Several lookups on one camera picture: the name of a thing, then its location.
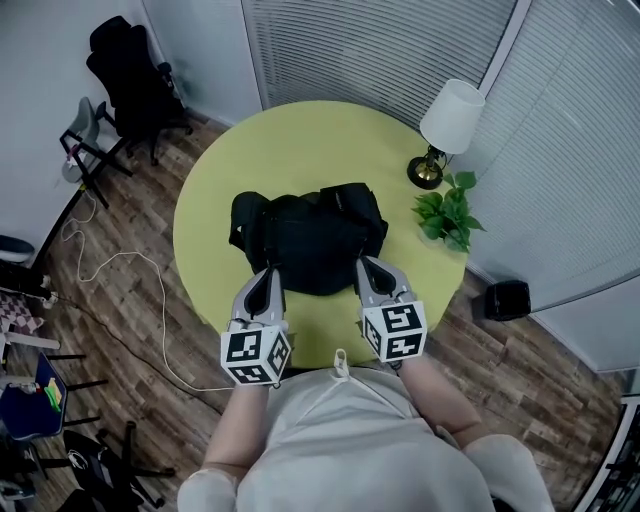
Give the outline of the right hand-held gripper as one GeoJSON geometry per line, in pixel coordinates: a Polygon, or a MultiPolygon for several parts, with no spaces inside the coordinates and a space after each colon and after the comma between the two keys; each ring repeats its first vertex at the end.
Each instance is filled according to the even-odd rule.
{"type": "Polygon", "coordinates": [[[356,261],[356,277],[361,334],[377,358],[391,363],[421,355],[427,337],[424,305],[407,276],[367,256],[356,261]]]}

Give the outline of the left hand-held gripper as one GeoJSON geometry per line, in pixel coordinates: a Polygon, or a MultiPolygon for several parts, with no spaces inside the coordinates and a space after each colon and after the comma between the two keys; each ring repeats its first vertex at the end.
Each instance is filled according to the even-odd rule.
{"type": "Polygon", "coordinates": [[[237,385],[277,385],[292,353],[281,323],[285,295],[277,268],[254,275],[236,295],[221,334],[221,366],[237,385]]]}

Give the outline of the black garment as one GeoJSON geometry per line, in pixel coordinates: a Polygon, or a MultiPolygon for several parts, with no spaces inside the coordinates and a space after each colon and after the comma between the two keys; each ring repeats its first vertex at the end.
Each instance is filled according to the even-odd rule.
{"type": "Polygon", "coordinates": [[[356,260],[378,256],[387,232],[374,193],[364,183],[347,183],[273,200],[238,194],[229,243],[255,273],[277,269],[284,289],[329,296],[354,284],[356,260]]]}

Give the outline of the person's right forearm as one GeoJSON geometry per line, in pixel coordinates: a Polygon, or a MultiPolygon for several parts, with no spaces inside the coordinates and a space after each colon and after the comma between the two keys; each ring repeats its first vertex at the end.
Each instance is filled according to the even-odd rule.
{"type": "Polygon", "coordinates": [[[479,413],[424,355],[405,359],[397,374],[421,416],[461,447],[489,434],[479,413]]]}

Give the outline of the person's left forearm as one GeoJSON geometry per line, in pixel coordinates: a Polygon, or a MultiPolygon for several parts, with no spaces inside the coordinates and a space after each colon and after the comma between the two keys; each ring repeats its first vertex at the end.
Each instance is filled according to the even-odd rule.
{"type": "Polygon", "coordinates": [[[216,469],[243,478],[264,451],[266,386],[237,386],[207,447],[203,469],[216,469]]]}

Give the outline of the green potted plant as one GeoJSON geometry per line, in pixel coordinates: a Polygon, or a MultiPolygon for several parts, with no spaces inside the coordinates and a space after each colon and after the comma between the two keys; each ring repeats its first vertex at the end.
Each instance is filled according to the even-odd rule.
{"type": "Polygon", "coordinates": [[[484,231],[466,197],[477,183],[476,175],[458,172],[445,175],[443,181],[450,186],[444,195],[428,192],[417,196],[412,211],[419,216],[419,226],[427,239],[442,240],[454,252],[469,253],[471,232],[484,231]]]}

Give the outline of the black waste bin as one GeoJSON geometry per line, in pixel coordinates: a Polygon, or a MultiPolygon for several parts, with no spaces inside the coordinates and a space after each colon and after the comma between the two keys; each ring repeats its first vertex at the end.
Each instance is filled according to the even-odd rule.
{"type": "Polygon", "coordinates": [[[502,281],[490,285],[484,294],[483,316],[506,322],[531,313],[529,285],[520,280],[502,281]]]}

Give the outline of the round table with green cloth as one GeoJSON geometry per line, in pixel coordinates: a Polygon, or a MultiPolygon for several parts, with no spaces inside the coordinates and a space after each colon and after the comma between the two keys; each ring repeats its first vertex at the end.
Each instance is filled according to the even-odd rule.
{"type": "Polygon", "coordinates": [[[274,199],[362,182],[389,225],[383,260],[407,275],[428,326],[437,327],[467,258],[428,240],[419,227],[419,191],[406,168],[424,149],[423,138],[400,121],[342,102],[282,105],[227,130],[194,164],[175,209],[175,259],[196,312],[224,330],[234,296],[251,277],[244,253],[228,241],[238,194],[255,191],[274,199]]]}

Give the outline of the person's white shirt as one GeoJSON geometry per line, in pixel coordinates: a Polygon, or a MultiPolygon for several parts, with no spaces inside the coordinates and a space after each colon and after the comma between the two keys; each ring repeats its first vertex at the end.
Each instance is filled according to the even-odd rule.
{"type": "Polygon", "coordinates": [[[397,371],[305,372],[269,389],[264,451],[241,479],[189,476],[178,512],[555,512],[530,450],[490,432],[461,448],[397,371]]]}

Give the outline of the white shade table lamp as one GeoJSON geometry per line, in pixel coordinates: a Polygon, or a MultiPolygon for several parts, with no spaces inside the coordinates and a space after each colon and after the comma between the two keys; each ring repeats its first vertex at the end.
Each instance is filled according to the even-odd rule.
{"type": "Polygon", "coordinates": [[[446,158],[469,148],[484,106],[484,95],[471,84],[459,79],[444,84],[419,122],[428,149],[408,164],[407,176],[414,185],[423,190],[440,185],[446,158]]]}

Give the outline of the green and yellow toy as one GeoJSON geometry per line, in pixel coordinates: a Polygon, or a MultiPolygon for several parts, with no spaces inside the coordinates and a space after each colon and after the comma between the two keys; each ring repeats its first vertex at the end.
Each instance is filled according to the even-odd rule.
{"type": "Polygon", "coordinates": [[[63,393],[60,391],[55,377],[51,377],[49,379],[47,385],[43,388],[43,391],[49,400],[51,408],[60,413],[62,411],[61,404],[63,402],[63,393]]]}

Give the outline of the black swivel chair with bag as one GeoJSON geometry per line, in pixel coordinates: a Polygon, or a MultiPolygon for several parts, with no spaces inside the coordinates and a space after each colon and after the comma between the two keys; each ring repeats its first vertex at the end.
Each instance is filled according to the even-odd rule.
{"type": "Polygon", "coordinates": [[[134,467],[131,463],[133,433],[136,423],[128,421],[118,455],[106,443],[110,432],[100,429],[92,440],[80,433],[63,432],[67,460],[80,488],[99,504],[100,512],[139,512],[144,502],[155,510],[165,505],[162,497],[152,498],[140,482],[140,477],[173,477],[175,470],[162,471],[134,467]]]}

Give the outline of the checkered cloth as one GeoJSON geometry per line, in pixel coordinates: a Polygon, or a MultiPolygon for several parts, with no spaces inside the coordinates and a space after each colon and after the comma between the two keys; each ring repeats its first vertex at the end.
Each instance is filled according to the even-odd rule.
{"type": "Polygon", "coordinates": [[[37,337],[44,319],[34,316],[22,296],[0,291],[0,341],[8,334],[37,337]]]}

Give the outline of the black high-back office chair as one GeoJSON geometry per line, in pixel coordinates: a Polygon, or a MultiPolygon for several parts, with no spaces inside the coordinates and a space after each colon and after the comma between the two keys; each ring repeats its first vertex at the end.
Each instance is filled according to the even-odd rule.
{"type": "Polygon", "coordinates": [[[87,67],[104,86],[113,109],[108,122],[127,141],[128,155],[135,145],[147,142],[150,163],[156,166],[161,131],[193,132],[175,92],[171,65],[154,64],[146,28],[130,24],[121,15],[98,26],[89,44],[87,67]]]}

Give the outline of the blue chair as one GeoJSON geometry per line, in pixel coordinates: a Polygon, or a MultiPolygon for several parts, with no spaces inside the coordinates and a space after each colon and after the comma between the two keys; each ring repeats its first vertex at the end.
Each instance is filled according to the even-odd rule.
{"type": "Polygon", "coordinates": [[[84,354],[46,355],[39,354],[35,378],[32,387],[8,385],[0,395],[0,420],[7,434],[16,441],[31,441],[38,438],[56,437],[67,427],[94,423],[100,416],[90,416],[76,420],[66,419],[68,396],[70,393],[103,386],[108,379],[100,379],[76,384],[66,384],[57,371],[54,362],[65,360],[82,360],[84,354]],[[55,377],[63,393],[62,411],[53,410],[43,388],[49,379],[55,377]]]}

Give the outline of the metal rack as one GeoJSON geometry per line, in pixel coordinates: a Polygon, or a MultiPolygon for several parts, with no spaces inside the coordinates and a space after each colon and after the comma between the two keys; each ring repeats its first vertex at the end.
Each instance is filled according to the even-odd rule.
{"type": "Polygon", "coordinates": [[[574,512],[640,512],[640,394],[624,396],[615,436],[574,512]]]}

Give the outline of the grey chair with black frame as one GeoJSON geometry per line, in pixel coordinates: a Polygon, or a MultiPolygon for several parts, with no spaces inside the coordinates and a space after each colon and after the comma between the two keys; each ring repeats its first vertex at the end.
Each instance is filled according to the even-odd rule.
{"type": "Polygon", "coordinates": [[[122,146],[120,142],[109,152],[100,147],[98,137],[102,119],[111,124],[114,123],[106,111],[106,103],[102,102],[94,109],[89,98],[82,97],[76,117],[59,137],[59,141],[65,152],[63,177],[65,179],[77,177],[77,181],[91,191],[104,208],[108,208],[108,202],[99,190],[95,177],[106,167],[111,167],[127,177],[132,177],[133,174],[116,159],[115,154],[122,146]]]}

